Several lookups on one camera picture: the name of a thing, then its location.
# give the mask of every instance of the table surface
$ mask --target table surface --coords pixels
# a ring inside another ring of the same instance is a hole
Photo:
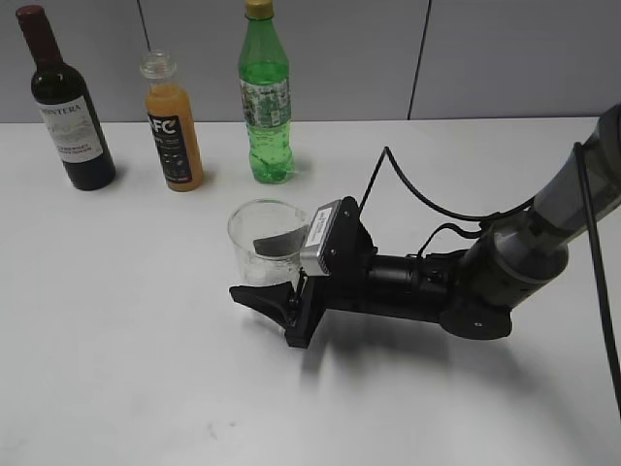
[[[228,294],[226,221],[245,201],[312,213],[359,199],[389,145],[436,202],[496,212],[537,192],[594,122],[294,123],[283,185],[252,179],[241,124],[201,123],[209,176],[189,193],[165,186],[147,124],[104,125],[119,177],[94,192],[69,185],[43,125],[0,125],[0,464],[620,464],[585,237],[495,342],[329,311],[294,350]],[[387,166],[362,219],[398,255],[443,220]],[[619,334],[621,214],[601,235]],[[447,232],[430,250],[468,244]]]

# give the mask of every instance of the plastic cup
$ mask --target plastic cup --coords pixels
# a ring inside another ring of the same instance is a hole
[[[295,286],[308,228],[306,213],[284,202],[259,199],[243,204],[229,218],[228,233],[244,284]]]

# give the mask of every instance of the bottle cap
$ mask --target bottle cap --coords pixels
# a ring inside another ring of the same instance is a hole
[[[140,71],[148,80],[165,80],[177,71],[177,63],[164,50],[153,50],[143,57]]]
[[[244,0],[245,15],[249,19],[269,19],[274,16],[272,0]]]
[[[46,11],[40,5],[26,5],[16,11],[23,37],[37,63],[62,61],[58,45],[49,26]]]

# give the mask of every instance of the orange juice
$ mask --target orange juice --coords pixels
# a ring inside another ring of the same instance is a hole
[[[168,53],[149,52],[141,65],[148,79],[146,104],[168,187],[191,191],[203,182],[203,166],[187,92],[173,81],[177,66]]]

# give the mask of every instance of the soda bottle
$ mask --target soda bottle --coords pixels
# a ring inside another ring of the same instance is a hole
[[[240,56],[250,168],[261,183],[284,183],[293,170],[289,147],[289,60],[272,24],[272,0],[245,0],[248,29]]]

